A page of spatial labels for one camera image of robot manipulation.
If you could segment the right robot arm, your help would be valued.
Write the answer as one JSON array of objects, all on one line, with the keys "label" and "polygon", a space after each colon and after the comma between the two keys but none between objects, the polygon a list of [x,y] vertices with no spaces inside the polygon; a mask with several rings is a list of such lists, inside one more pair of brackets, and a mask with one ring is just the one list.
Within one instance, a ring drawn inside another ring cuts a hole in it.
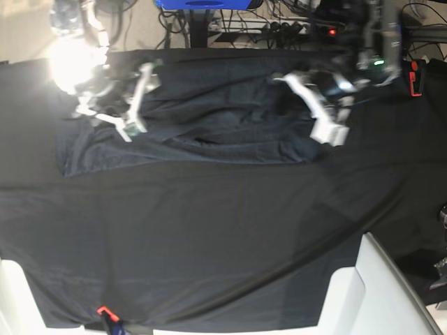
[{"label": "right robot arm", "polygon": [[57,88],[70,96],[74,114],[130,123],[140,116],[144,97],[160,87],[160,59],[127,71],[113,64],[118,35],[110,35],[97,16],[97,1],[54,1],[49,19],[57,42],[50,50],[50,72]]}]

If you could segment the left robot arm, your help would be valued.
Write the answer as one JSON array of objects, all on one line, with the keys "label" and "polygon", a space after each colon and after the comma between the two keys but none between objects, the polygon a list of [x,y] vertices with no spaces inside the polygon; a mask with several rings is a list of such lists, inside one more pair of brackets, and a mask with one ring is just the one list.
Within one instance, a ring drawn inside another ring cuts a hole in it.
[{"label": "left robot arm", "polygon": [[402,30],[393,1],[310,1],[306,14],[322,53],[301,76],[306,104],[325,105],[400,76]]}]

